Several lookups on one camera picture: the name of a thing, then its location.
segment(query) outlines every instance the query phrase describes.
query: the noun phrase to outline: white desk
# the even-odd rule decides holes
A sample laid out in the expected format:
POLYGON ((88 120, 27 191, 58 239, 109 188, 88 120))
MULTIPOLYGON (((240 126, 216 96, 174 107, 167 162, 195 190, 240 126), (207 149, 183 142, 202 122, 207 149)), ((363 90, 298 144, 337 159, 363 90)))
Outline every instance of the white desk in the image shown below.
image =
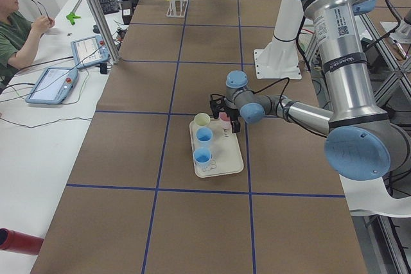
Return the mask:
MULTIPOLYGON (((66 15, 77 0, 68 0, 59 15, 56 25, 40 40, 36 63, 72 56, 70 42, 95 35, 96 24, 83 0, 76 11, 82 19, 72 26, 66 15)), ((106 15, 109 28, 115 32, 122 22, 121 12, 106 15)), ((58 65, 72 67, 72 60, 53 62, 27 69, 13 78, 10 84, 35 83, 43 69, 58 65)), ((34 126, 61 118, 91 118, 108 76, 100 74, 96 67, 89 68, 89 79, 80 101, 73 105, 29 105, 23 99, 0 103, 2 118, 15 123, 34 126)), ((80 88, 87 72, 82 70, 79 79, 64 103, 78 99, 80 88)), ((20 95, 27 94, 31 86, 16 86, 20 95)), ((6 89, 0 101, 15 98, 13 89, 6 89)), ((44 237, 53 218, 58 201, 76 160, 80 146, 89 127, 89 121, 73 120, 58 122, 34 129, 23 128, 0 121, 0 228, 44 237)), ((0 273, 27 274, 37 256, 0 252, 0 273)))

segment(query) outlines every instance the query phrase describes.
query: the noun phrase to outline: tray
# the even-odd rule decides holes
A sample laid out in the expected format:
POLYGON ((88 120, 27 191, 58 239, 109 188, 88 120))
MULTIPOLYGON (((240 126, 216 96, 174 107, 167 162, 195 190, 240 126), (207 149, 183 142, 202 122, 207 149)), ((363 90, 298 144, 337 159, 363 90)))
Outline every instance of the tray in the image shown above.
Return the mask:
MULTIPOLYGON (((194 172, 200 178, 209 176, 222 176, 231 173, 239 173, 244 168, 243 158, 240 147, 238 146, 237 135, 221 127, 219 121, 211 121, 208 128, 213 131, 213 140, 211 141, 211 162, 206 167, 197 166, 194 162, 194 172)), ((193 152, 200 147, 195 138, 195 133, 199 126, 192 121, 189 125, 191 137, 191 149, 193 152)))

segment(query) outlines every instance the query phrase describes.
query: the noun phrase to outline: robotic arm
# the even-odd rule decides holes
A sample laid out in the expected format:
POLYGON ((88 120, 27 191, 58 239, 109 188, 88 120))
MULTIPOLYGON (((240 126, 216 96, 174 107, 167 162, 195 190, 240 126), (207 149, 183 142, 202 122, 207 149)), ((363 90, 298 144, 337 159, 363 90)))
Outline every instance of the robotic arm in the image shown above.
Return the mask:
POLYGON ((256 123, 265 115, 327 135, 325 154, 330 165, 353 180, 379 178, 410 163, 410 137, 389 122, 372 93, 354 15, 371 11, 376 0, 301 0, 313 20, 333 112, 292 101, 284 96, 257 96, 247 76, 231 72, 224 98, 211 100, 214 118, 225 111, 233 131, 238 115, 256 123))

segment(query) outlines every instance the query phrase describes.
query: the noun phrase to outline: cable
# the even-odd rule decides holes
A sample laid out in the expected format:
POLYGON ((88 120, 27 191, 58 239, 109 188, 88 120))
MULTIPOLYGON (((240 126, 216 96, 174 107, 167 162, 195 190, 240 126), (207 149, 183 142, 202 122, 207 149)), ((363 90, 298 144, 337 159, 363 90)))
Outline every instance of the cable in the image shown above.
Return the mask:
POLYGON ((23 127, 23 128, 38 128, 38 127, 40 127, 40 126, 45 126, 45 125, 48 125, 48 124, 53 124, 53 123, 57 123, 57 122, 61 122, 61 121, 71 121, 71 120, 91 121, 92 118, 80 118, 80 117, 75 117, 75 118, 61 118, 61 119, 57 119, 57 120, 54 120, 54 121, 51 121, 51 122, 47 122, 47 123, 43 123, 43 124, 38 124, 38 125, 35 125, 35 126, 28 126, 28 125, 25 125, 25 124, 15 123, 15 122, 6 120, 5 118, 2 118, 2 117, 0 117, 0 120, 3 120, 4 122, 7 122, 7 123, 15 124, 15 125, 17 125, 17 126, 21 126, 21 127, 23 127))
POLYGON ((311 72, 311 67, 310 67, 310 64, 308 63, 308 60, 306 58, 306 53, 302 50, 300 42, 299 42, 300 33, 301 33, 301 30, 302 30, 302 27, 304 26, 305 21, 306 21, 306 18, 305 18, 305 16, 303 16, 302 20, 301 20, 300 28, 298 30, 297 37, 295 38, 295 43, 297 45, 298 51, 300 52, 300 54, 302 56, 302 59, 304 59, 304 63, 306 64, 308 72, 311 72))
POLYGON ((72 57, 73 57, 73 56, 68 56, 68 57, 64 57, 64 58, 59 58, 59 59, 54 59, 54 60, 49 60, 49 61, 41 62, 41 63, 39 63, 39 64, 31 64, 31 65, 29 65, 29 66, 27 66, 27 67, 23 67, 22 69, 20 69, 20 71, 21 71, 21 70, 24 70, 24 69, 28 69, 29 67, 35 67, 36 65, 49 64, 50 62, 54 62, 54 61, 72 59, 72 57))
POLYGON ((396 188, 394 188, 394 187, 393 187, 392 189, 395 190, 395 191, 397 191, 397 192, 403 193, 404 195, 411 196, 410 193, 406 193, 406 192, 401 191, 401 190, 399 190, 399 189, 396 189, 396 188))
MULTIPOLYGON (((278 105, 281 105, 281 109, 284 110, 283 94, 284 94, 285 89, 287 88, 288 84, 290 83, 290 79, 289 79, 288 77, 283 78, 283 80, 284 80, 284 79, 286 79, 287 82, 286 82, 283 90, 281 91, 280 99, 279 99, 279 101, 278 101, 278 103, 277 103, 277 106, 275 107, 275 113, 277 113, 278 105)), ((290 114, 288 114, 288 117, 289 117, 292 121, 294 121, 294 123, 295 123, 296 125, 300 126, 301 128, 304 128, 306 131, 308 131, 308 132, 310 132, 310 133, 312 133, 312 134, 314 134, 314 135, 316 135, 316 136, 323 137, 323 138, 327 138, 327 136, 325 136, 325 135, 322 135, 322 134, 320 134, 320 133, 314 132, 313 130, 310 130, 309 128, 306 128, 306 127, 305 127, 304 125, 302 125, 300 122, 298 122, 297 120, 295 120, 290 114)))
MULTIPOLYGON (((87 58, 89 58, 90 56, 92 56, 93 54, 95 54, 95 53, 96 53, 97 51, 99 51, 100 49, 101 49, 101 46, 100 46, 98 49, 96 49, 95 51, 93 51, 91 54, 89 54, 88 56, 86 56, 85 58, 83 58, 82 61, 80 61, 78 64, 74 65, 74 67, 72 67, 70 70, 68 70, 64 75, 69 74, 73 69, 76 69, 78 65, 82 64, 84 60, 86 60, 87 58)), ((42 90, 50 87, 52 84, 54 84, 56 81, 58 81, 58 80, 59 80, 61 77, 63 77, 64 75, 59 76, 57 79, 55 79, 54 81, 52 81, 49 85, 45 86, 44 88, 35 90, 35 91, 33 91, 31 94, 33 94, 33 93, 35 93, 35 92, 38 92, 38 91, 42 91, 42 90)), ((28 95, 30 95, 30 93, 25 94, 25 95, 23 95, 23 96, 18 96, 18 97, 16 97, 16 98, 12 98, 12 99, 4 99, 4 100, 0 101, 0 103, 4 103, 4 102, 7 102, 7 101, 13 101, 13 100, 15 100, 15 99, 23 98, 24 96, 28 96, 28 95)))
POLYGON ((6 90, 7 88, 14 87, 14 86, 19 86, 19 85, 30 85, 30 86, 34 86, 34 83, 14 83, 13 85, 8 85, 6 88, 3 89, 3 91, 6 90))
POLYGON ((320 85, 320 90, 315 94, 316 96, 318 96, 321 93, 321 90, 322 90, 321 82, 319 82, 318 80, 312 80, 312 81, 315 81, 316 83, 318 83, 320 85))
POLYGON ((277 81, 275 81, 274 83, 271 83, 270 85, 268 85, 268 86, 266 86, 266 87, 264 87, 264 88, 262 88, 262 89, 260 89, 260 90, 258 90, 258 91, 252 91, 252 93, 257 94, 257 93, 263 92, 264 90, 266 90, 266 89, 274 86, 275 84, 277 84, 277 83, 279 83, 279 82, 281 82, 281 81, 283 81, 283 80, 287 80, 287 79, 289 79, 289 78, 288 78, 288 77, 281 78, 280 80, 277 80, 277 81))
POLYGON ((407 57, 408 57, 408 53, 410 52, 410 47, 411 47, 411 44, 408 45, 407 52, 405 53, 405 59, 407 59, 407 57))
POLYGON ((87 80, 89 80, 89 78, 90 78, 89 70, 86 67, 84 69, 87 72, 87 76, 85 77, 85 79, 83 81, 83 84, 82 84, 82 87, 80 88, 80 93, 78 94, 78 99, 76 101, 72 102, 72 103, 61 103, 62 105, 72 105, 72 104, 75 104, 75 103, 79 102, 79 100, 80 100, 80 98, 83 94, 84 86, 87 83, 87 80))
POLYGON ((411 112, 411 110, 396 110, 395 108, 392 108, 392 106, 390 106, 390 105, 388 105, 388 104, 387 104, 387 107, 390 108, 390 109, 392 109, 392 110, 395 111, 395 112, 411 112))
POLYGON ((311 31, 311 30, 308 30, 308 29, 305 29, 305 28, 301 28, 301 30, 307 31, 308 33, 311 33, 312 35, 315 34, 314 31, 311 31))
POLYGON ((23 97, 19 94, 19 92, 17 91, 16 88, 14 88, 13 86, 12 86, 12 88, 13 88, 13 90, 15 91, 15 93, 17 93, 17 95, 19 96, 19 98, 23 98, 23 97))
POLYGON ((120 22, 118 22, 118 21, 115 21, 115 20, 113 20, 117 25, 122 25, 122 26, 126 26, 125 24, 121 24, 120 22))
POLYGON ((331 103, 331 101, 328 101, 323 107, 321 107, 321 109, 324 109, 330 103, 331 103))
POLYGON ((401 174, 403 174, 403 175, 402 175, 401 177, 396 178, 395 180, 393 180, 393 181, 391 182, 391 184, 394 184, 394 183, 396 183, 396 182, 398 182, 398 181, 406 178, 407 176, 409 176, 409 175, 411 174, 411 170, 405 171, 404 173, 400 173, 400 174, 395 175, 395 176, 399 176, 399 175, 401 175, 401 174))
POLYGON ((397 20, 397 26, 395 26, 394 28, 392 28, 390 31, 386 32, 386 34, 382 35, 381 37, 379 37, 379 39, 375 40, 373 43, 369 44, 365 49, 364 52, 370 50, 371 47, 373 47, 374 45, 376 45, 378 42, 380 42, 381 40, 387 38, 390 36, 391 33, 394 33, 400 26, 401 24, 401 19, 397 16, 397 14, 394 12, 394 10, 392 9, 389 0, 385 0, 385 3, 387 4, 387 8, 390 10, 392 16, 394 16, 394 18, 397 20))

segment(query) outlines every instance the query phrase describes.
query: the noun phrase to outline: blue tape line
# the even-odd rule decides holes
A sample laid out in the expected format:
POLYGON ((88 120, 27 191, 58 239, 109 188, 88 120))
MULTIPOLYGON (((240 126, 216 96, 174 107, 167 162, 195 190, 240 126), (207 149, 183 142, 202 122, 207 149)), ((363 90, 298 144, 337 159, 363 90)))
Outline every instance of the blue tape line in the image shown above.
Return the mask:
POLYGON ((160 186, 160 179, 161 179, 161 171, 162 171, 162 163, 164 162, 164 153, 166 149, 166 143, 167 143, 167 136, 168 136, 168 129, 170 127, 170 119, 171 119, 171 110, 173 108, 173 100, 174 100, 174 93, 175 93, 175 86, 177 84, 177 76, 179 73, 179 61, 181 58, 181 51, 182 51, 182 45, 183 45, 183 40, 184 40, 184 33, 186 30, 186 22, 187 22, 187 16, 188 16, 188 10, 189 10, 189 4, 190 1, 188 0, 187 2, 187 8, 186 8, 186 16, 184 17, 184 24, 182 27, 182 33, 181 33, 181 40, 180 40, 180 50, 179 50, 179 56, 177 58, 177 67, 175 70, 175 76, 174 76, 174 83, 173 83, 173 90, 171 92, 171 99, 170 99, 170 107, 168 110, 168 118, 167 118, 167 126, 166 126, 166 132, 164 134, 164 141, 162 144, 162 150, 161 150, 161 159, 160 159, 160 166, 159 166, 159 174, 157 176, 157 184, 155 186, 155 194, 154 194, 154 201, 153 201, 153 208, 152 208, 152 215, 150 218, 150 226, 148 228, 148 235, 147 235, 147 242, 146 242, 146 249, 144 251, 144 261, 143 261, 143 266, 141 268, 141 274, 145 273, 146 270, 146 263, 147 263, 147 255, 148 255, 148 249, 150 247, 150 239, 151 239, 151 233, 152 233, 152 227, 153 227, 153 221, 154 221, 154 212, 155 212, 155 205, 157 203, 157 195, 159 192, 159 186, 160 186))
POLYGON ((212 191, 205 189, 168 189, 138 186, 115 186, 115 185, 92 185, 92 184, 66 184, 69 187, 86 189, 128 189, 132 191, 164 191, 171 193, 197 193, 197 194, 231 194, 231 195, 253 195, 253 196, 280 196, 280 197, 309 197, 309 198, 345 198, 339 194, 299 194, 299 193, 267 193, 267 192, 241 192, 241 191, 212 191))

